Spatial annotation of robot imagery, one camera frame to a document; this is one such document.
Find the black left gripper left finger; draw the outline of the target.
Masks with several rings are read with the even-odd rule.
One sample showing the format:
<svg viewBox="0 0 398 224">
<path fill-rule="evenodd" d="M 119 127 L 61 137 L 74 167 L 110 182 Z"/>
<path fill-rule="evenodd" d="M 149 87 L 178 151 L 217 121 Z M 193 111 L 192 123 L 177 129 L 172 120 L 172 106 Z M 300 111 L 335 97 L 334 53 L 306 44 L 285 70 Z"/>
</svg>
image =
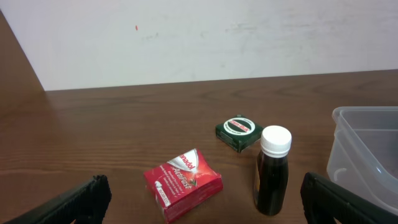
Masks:
<svg viewBox="0 0 398 224">
<path fill-rule="evenodd" d="M 106 175 L 95 175 L 7 224 L 102 224 L 112 193 Z"/>
</svg>

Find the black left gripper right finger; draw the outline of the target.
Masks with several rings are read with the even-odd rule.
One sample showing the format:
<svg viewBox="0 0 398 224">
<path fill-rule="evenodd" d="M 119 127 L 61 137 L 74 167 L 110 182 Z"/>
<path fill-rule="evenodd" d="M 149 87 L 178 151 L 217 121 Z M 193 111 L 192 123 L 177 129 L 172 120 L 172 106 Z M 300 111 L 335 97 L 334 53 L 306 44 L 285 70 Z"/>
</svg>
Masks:
<svg viewBox="0 0 398 224">
<path fill-rule="evenodd" d="M 300 195 L 308 224 L 397 224 L 397 215 L 314 172 L 305 174 Z"/>
</svg>

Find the red Panadol ActiFast box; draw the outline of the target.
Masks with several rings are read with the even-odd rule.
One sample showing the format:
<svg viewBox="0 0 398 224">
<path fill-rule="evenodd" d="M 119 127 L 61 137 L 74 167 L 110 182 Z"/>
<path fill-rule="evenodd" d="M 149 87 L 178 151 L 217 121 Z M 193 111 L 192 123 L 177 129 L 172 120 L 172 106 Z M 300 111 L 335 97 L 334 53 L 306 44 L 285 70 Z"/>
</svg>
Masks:
<svg viewBox="0 0 398 224">
<path fill-rule="evenodd" d="M 223 190 L 221 174 L 215 172 L 198 149 L 181 154 L 144 172 L 166 223 L 172 223 Z"/>
</svg>

